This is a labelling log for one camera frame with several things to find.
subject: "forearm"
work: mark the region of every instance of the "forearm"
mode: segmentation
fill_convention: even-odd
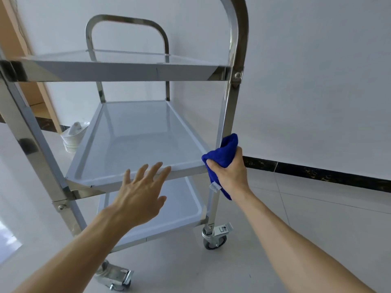
[[[252,193],[245,197],[239,206],[291,292],[373,292],[338,261],[291,229]]]
[[[25,280],[14,293],[81,293],[120,240],[115,211],[105,209],[91,224]]]

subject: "left arm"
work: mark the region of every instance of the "left arm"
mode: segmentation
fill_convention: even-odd
[[[95,271],[115,244],[130,229],[156,217],[166,197],[159,197],[170,167],[154,181],[162,166],[158,162],[144,176],[148,165],[141,167],[134,180],[130,170],[114,202],[103,209],[80,235],[57,255],[34,272],[13,293],[82,293]]]

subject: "hand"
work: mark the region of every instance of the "hand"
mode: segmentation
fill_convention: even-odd
[[[243,162],[242,148],[237,147],[235,157],[231,164],[223,168],[212,159],[206,161],[208,167],[216,173],[221,187],[232,197],[235,202],[240,202],[252,194],[247,181],[247,169]]]
[[[162,165],[163,162],[158,162],[145,176],[148,164],[143,165],[133,181],[130,180],[130,170],[126,170],[120,191],[110,206],[115,210],[116,221],[123,234],[156,217],[163,207],[167,197],[159,197],[159,194],[171,167],[164,168],[159,177],[153,180]]]

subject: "metal trolley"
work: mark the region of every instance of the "metal trolley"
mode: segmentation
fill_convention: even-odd
[[[86,227],[78,199],[100,195],[99,211],[115,198],[124,169],[130,167],[134,172],[149,160],[160,160],[172,166],[162,188],[170,199],[159,218],[132,229],[112,252],[184,226],[204,225],[202,236],[207,249],[225,243],[232,227],[230,223],[215,226],[219,193],[210,191],[208,205],[204,206],[190,177],[206,172],[200,157],[209,149],[169,102],[170,81],[226,81],[216,147],[231,133],[247,50],[248,13],[245,0],[220,1],[231,28],[225,66],[170,55],[167,35],[153,21],[104,14],[94,16],[86,26],[86,51],[6,60],[0,49],[0,113],[74,236]],[[92,30],[101,21],[155,28],[163,38],[164,53],[95,50]],[[91,81],[97,84],[100,104],[64,177],[18,82]],[[165,81],[165,100],[108,102],[102,81]],[[131,125],[141,116],[149,121]],[[137,154],[126,155],[125,148],[129,146]],[[105,261],[95,276],[111,290],[122,291],[129,287],[132,274],[131,270]]]

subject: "cart shelf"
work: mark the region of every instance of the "cart shelf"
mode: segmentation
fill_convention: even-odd
[[[18,82],[225,81],[229,66],[170,54],[82,50],[12,60]]]
[[[171,166],[169,180],[204,173],[201,156],[208,151],[167,101],[106,102],[99,104],[66,179],[108,193],[119,190],[127,168],[132,176],[145,163]]]
[[[100,196],[98,212],[110,205],[118,192]],[[116,244],[112,252],[161,237],[164,233],[185,226],[203,224],[206,207],[201,200],[191,177],[166,181],[160,192],[167,201],[159,215],[151,221],[131,229]]]

